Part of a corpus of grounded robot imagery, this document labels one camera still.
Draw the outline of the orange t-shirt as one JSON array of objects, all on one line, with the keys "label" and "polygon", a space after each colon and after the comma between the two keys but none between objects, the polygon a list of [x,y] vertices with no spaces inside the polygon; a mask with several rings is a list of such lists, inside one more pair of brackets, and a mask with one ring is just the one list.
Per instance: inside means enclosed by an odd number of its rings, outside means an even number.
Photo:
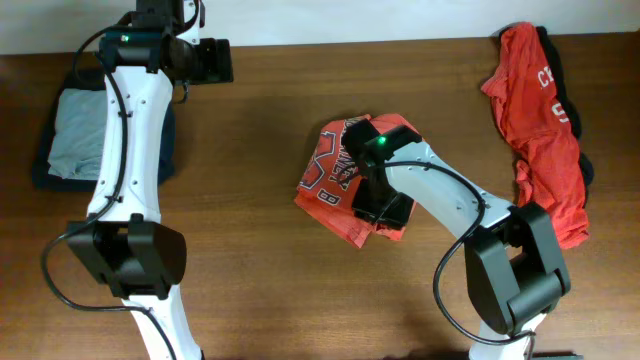
[{"label": "orange t-shirt", "polygon": [[297,186],[295,203],[315,220],[351,245],[361,248],[372,233],[392,241],[399,241],[404,230],[393,230],[378,223],[373,225],[354,215],[352,203],[361,177],[345,184],[338,182],[353,171],[353,161],[342,145],[341,138],[347,128],[361,120],[369,121],[374,128],[387,132],[409,122],[399,114],[369,114],[329,122],[320,133],[318,143],[305,172]]}]

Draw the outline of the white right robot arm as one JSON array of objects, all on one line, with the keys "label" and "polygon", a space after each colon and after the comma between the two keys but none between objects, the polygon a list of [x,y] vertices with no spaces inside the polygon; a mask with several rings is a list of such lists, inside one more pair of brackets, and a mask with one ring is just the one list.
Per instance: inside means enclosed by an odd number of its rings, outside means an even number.
[{"label": "white right robot arm", "polygon": [[[446,320],[473,340],[469,358],[534,358],[536,328],[571,289],[548,213],[535,202],[516,206],[486,192],[405,125],[381,133],[362,120],[341,142],[353,163],[338,179],[360,181],[352,204],[357,218],[399,230],[420,205],[455,237],[432,289]],[[468,296],[481,319],[476,334],[453,318],[440,294],[442,273],[457,250],[464,252]]]}]

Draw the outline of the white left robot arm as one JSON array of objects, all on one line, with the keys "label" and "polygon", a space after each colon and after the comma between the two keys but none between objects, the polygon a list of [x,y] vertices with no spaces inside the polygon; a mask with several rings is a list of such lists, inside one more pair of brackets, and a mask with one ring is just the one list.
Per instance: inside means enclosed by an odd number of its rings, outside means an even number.
[{"label": "white left robot arm", "polygon": [[115,311],[133,315],[150,358],[201,359],[181,297],[186,240],[161,222],[160,150],[174,86],[232,82],[230,44],[115,28],[97,57],[107,99],[100,174],[87,219],[69,223],[66,242],[120,299]]}]

